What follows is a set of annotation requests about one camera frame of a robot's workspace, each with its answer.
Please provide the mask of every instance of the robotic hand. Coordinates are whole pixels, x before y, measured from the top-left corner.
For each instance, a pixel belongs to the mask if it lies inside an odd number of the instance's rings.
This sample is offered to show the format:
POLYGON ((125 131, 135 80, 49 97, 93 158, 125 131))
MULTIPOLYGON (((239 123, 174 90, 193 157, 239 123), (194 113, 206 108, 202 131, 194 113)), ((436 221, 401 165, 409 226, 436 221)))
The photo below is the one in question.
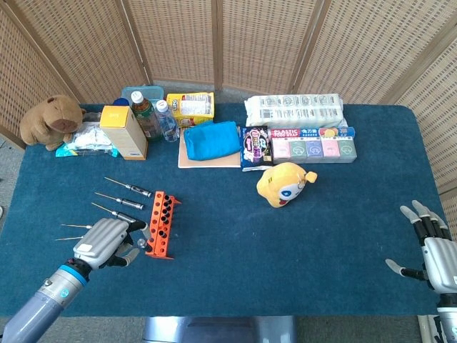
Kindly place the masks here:
MULTIPOLYGON (((438 313, 444 334, 448 343, 457 343, 457 243, 437 214, 416 200, 413 200, 413 207, 417 214, 406 206, 400 207, 400 210, 416 231, 425 262, 423 271, 400 267, 391 259, 387 259, 386 263, 403 277, 427 281, 429 287, 440 294, 438 313)), ((437 330, 440 337, 436 340, 444 342, 439 325, 437 330)))
POLYGON ((6 324, 2 343, 36 342, 60 313, 86 286, 92 270, 106 266, 127 267, 138 256, 131 249, 131 232, 141 230, 148 239, 145 222, 127 223, 100 219, 73 248, 68 259, 6 324))

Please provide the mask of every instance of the blue bottle cap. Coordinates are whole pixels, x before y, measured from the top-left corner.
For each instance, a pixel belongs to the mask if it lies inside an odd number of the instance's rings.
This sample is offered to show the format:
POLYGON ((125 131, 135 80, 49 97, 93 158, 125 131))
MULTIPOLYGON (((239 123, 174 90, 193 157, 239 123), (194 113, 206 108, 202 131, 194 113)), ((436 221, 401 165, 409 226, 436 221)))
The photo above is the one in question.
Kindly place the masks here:
POLYGON ((130 106, 129 100, 126 98, 118 98, 113 102, 114 106, 130 106))

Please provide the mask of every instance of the blue towel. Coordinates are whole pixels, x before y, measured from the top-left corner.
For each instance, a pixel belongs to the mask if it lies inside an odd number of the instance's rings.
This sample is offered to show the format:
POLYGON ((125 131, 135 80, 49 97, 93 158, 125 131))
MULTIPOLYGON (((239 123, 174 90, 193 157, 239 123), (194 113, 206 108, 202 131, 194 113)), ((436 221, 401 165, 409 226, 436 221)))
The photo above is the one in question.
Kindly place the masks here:
POLYGON ((234 154, 240 150, 238 130, 234 121, 207 121, 184 132, 187 158, 205 161, 234 154))

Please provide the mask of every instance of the screwdriver handle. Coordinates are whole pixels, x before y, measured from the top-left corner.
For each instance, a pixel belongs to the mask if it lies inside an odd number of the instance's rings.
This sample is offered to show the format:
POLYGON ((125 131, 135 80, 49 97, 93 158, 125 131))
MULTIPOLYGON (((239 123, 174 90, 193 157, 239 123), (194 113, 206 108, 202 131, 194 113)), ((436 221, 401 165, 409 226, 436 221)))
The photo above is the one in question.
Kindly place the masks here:
POLYGON ((140 187, 137 187, 137 186, 133 186, 133 185, 130 185, 130 184, 127 184, 126 187, 128 189, 130 189, 131 191, 134 191, 136 193, 139 193, 139 194, 143 194, 145 197, 148 197, 150 198, 152 193, 150 191, 146 191, 145 189, 142 189, 140 187))
POLYGON ((120 219, 120 220, 124 220, 125 222, 128 222, 130 224, 136 222, 136 219, 134 219, 134 218, 128 216, 127 214, 122 213, 122 212, 117 212, 116 218, 120 219))
POLYGON ((135 209, 143 209, 144 208, 144 205, 143 204, 140 204, 138 202, 132 202, 130 200, 127 200, 127 199, 116 199, 116 201, 122 205, 126 205, 126 206, 130 206, 130 207, 133 207, 135 209))

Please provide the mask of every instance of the white bottle cap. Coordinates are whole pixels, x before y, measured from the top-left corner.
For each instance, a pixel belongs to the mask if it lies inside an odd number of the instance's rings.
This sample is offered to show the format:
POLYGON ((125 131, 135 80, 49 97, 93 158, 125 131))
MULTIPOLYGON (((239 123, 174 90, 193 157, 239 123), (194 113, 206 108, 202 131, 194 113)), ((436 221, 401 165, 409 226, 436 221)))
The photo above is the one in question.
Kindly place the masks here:
POLYGON ((143 102, 144 98, 143 98, 143 94, 140 92, 140 91, 134 91, 132 94, 131 94, 131 100, 135 103, 135 104, 140 104, 141 102, 143 102))
POLYGON ((169 109, 169 105, 165 100, 159 100, 157 101, 156 108, 159 112, 166 112, 166 110, 169 109))

